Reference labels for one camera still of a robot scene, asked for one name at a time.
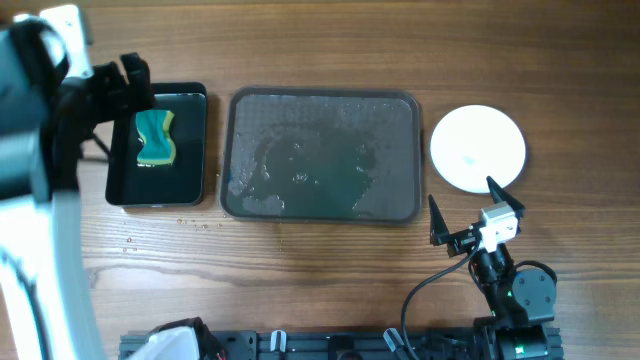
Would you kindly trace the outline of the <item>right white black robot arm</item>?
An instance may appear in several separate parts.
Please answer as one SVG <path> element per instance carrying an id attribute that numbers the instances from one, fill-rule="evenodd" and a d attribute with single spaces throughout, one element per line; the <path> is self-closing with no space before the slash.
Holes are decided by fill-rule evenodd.
<path id="1" fill-rule="evenodd" d="M 430 242 L 463 258 L 487 302 L 491 314 L 475 319 L 472 327 L 479 359 L 550 359 L 545 325 L 555 318 L 557 275 L 541 262 L 513 260 L 507 243 L 521 233 L 526 208 L 492 177 L 486 181 L 493 204 L 458 232 L 448 229 L 435 199 L 428 198 Z"/>

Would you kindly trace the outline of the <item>white plate back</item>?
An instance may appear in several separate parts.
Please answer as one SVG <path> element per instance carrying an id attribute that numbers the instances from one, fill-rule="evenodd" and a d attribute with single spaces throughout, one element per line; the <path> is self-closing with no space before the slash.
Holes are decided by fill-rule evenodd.
<path id="1" fill-rule="evenodd" d="M 517 124 L 504 112 L 485 105 L 466 105 L 446 114 L 433 130 L 430 155 L 444 180 L 474 194 L 489 192 L 488 178 L 508 186 L 527 159 Z"/>

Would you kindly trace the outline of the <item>green yellow sponge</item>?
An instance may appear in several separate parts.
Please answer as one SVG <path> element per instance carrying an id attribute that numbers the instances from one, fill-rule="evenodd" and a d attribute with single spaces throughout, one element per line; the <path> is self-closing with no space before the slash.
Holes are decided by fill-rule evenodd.
<path id="1" fill-rule="evenodd" d="M 176 157 L 176 145 L 170 130 L 174 113 L 169 110 L 146 110 L 135 117 L 135 126 L 142 142 L 137 155 L 140 166 L 171 165 Z"/>

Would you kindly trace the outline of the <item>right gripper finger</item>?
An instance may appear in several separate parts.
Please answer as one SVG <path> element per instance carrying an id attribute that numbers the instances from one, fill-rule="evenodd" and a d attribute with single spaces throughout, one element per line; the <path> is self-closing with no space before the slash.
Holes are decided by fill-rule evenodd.
<path id="1" fill-rule="evenodd" d="M 441 211 L 432 195 L 428 196 L 430 213 L 430 243 L 432 245 L 442 245 L 446 243 L 449 230 L 444 221 Z"/>
<path id="2" fill-rule="evenodd" d="M 515 213 L 524 213 L 525 206 L 504 190 L 491 176 L 486 177 L 489 193 L 495 204 L 506 202 Z"/>

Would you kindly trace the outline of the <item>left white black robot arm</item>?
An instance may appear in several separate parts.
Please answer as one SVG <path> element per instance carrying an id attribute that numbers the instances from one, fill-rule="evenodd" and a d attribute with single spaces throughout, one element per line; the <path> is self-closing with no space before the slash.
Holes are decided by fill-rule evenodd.
<path id="1" fill-rule="evenodd" d="M 209 99 L 199 82 L 154 83 L 135 53 L 93 65 L 74 5 L 19 15 L 1 33 L 1 284 L 23 359 L 101 359 L 81 251 L 81 146 L 103 147 L 114 206 L 202 200 Z"/>

